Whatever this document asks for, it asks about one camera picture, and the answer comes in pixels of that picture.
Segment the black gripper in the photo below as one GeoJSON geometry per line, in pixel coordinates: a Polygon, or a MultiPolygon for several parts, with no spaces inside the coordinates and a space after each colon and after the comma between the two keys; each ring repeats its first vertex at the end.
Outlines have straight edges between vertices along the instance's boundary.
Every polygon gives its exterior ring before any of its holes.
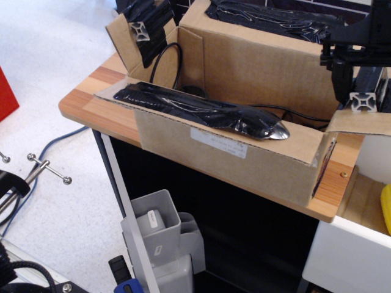
{"type": "Polygon", "coordinates": [[[339,103],[347,103],[353,83],[353,66],[390,66],[390,1],[372,1],[361,21],[333,27],[321,39],[320,64],[332,67],[332,83],[339,103]]]}

